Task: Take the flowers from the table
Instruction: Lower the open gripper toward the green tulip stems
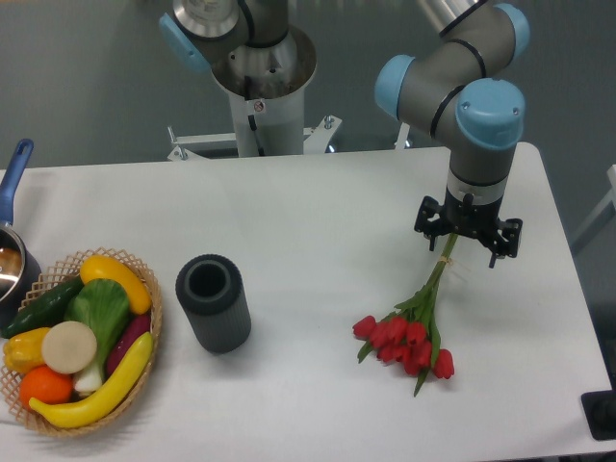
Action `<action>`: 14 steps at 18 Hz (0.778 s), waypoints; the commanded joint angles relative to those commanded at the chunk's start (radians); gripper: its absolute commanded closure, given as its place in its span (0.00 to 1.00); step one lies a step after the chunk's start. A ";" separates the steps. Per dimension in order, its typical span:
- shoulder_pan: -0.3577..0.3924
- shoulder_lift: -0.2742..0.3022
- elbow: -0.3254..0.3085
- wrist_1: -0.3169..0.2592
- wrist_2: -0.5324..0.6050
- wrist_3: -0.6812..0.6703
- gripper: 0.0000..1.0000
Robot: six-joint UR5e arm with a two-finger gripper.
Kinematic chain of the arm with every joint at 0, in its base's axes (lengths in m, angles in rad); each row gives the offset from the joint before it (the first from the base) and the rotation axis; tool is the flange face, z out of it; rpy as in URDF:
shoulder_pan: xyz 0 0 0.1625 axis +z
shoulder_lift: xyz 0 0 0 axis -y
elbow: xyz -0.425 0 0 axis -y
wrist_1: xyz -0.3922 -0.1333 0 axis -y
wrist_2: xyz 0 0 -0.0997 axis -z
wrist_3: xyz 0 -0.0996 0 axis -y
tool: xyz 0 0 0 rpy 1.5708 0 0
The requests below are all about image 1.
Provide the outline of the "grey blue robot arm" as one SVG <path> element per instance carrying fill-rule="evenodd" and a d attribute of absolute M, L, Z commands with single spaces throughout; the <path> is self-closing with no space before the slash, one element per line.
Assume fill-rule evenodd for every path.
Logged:
<path fill-rule="evenodd" d="M 415 228 L 429 240 L 457 234 L 493 259 L 515 257 L 522 222 L 499 212 L 526 102 L 499 78 L 527 47 L 524 14 L 491 1 L 424 1 L 441 38 L 425 59 L 391 58 L 374 85 L 377 106 L 450 152 L 443 201 L 423 199 Z M 301 154 L 304 91 L 317 66 L 312 41 L 285 1 L 176 1 L 159 21 L 168 47 L 226 91 L 243 157 Z"/>

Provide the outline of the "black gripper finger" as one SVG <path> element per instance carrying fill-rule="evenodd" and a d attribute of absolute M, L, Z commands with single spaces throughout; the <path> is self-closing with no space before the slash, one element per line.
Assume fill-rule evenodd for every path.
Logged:
<path fill-rule="evenodd" d="M 441 217 L 443 206 L 433 197 L 423 198 L 418 210 L 414 230 L 428 240 L 430 251 L 435 249 L 437 240 L 448 233 L 448 223 Z"/>
<path fill-rule="evenodd" d="M 480 232 L 480 242 L 491 252 L 489 268 L 493 269 L 499 259 L 516 258 L 519 251 L 523 221 L 519 218 L 496 219 Z"/>

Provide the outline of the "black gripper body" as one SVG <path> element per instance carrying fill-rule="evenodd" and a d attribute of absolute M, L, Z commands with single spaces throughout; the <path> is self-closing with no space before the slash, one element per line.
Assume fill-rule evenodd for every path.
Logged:
<path fill-rule="evenodd" d="M 499 212 L 502 197 L 483 203 L 474 195 L 453 193 L 446 189 L 445 201 L 437 219 L 437 235 L 458 234 L 478 241 L 499 237 Z"/>

